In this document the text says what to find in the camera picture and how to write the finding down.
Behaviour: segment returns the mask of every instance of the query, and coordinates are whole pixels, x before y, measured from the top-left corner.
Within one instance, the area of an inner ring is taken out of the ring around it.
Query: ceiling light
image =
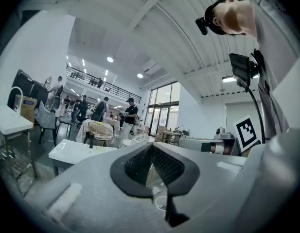
[[[223,83],[232,82],[232,81],[236,81],[236,79],[234,79],[233,76],[228,76],[228,77],[222,78]]]

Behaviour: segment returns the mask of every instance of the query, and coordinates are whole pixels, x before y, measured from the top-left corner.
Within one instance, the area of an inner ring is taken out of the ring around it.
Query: black railing
[[[133,98],[135,100],[135,103],[140,103],[141,97],[139,97],[136,94],[133,94],[129,91],[123,90],[115,85],[112,85],[111,83],[108,82],[99,82],[99,79],[86,74],[80,70],[77,70],[72,67],[67,67],[67,76],[80,80],[84,83],[90,84],[92,86],[95,86],[99,89],[102,89],[104,91],[107,91],[111,94],[117,95],[125,100],[128,100],[129,98]]]

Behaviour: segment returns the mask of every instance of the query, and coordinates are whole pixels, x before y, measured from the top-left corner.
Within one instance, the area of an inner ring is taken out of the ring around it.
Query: hair
[[[221,35],[225,35],[225,34],[228,34],[228,35],[232,35],[232,36],[236,36],[236,35],[239,35],[239,34],[229,34],[229,33],[226,33],[224,32],[220,27],[214,25],[214,23],[212,22],[212,12],[214,10],[214,8],[220,4],[220,3],[223,3],[223,2],[226,2],[227,0],[217,0],[213,5],[209,6],[207,9],[206,9],[206,12],[205,12],[205,19],[208,21],[208,23],[210,23],[211,25],[208,26],[214,33],[216,34],[221,34]]]

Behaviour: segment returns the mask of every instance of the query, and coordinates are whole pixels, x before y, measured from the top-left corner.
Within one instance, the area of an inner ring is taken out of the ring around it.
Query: black cable
[[[253,103],[256,106],[256,110],[258,112],[259,121],[260,121],[260,127],[261,127],[262,144],[264,144],[265,143],[265,129],[264,129],[264,126],[263,126],[263,121],[262,121],[262,117],[261,117],[261,114],[260,114],[260,110],[259,110],[257,101],[256,101],[255,96],[253,95],[252,91],[249,88],[247,88],[246,90],[250,93],[250,95],[252,97],[252,100],[253,100]]]

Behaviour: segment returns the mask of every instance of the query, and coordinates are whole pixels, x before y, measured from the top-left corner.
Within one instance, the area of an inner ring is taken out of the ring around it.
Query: round ceiling light
[[[109,61],[109,62],[111,62],[111,63],[114,61],[111,57],[107,57],[106,60]]]

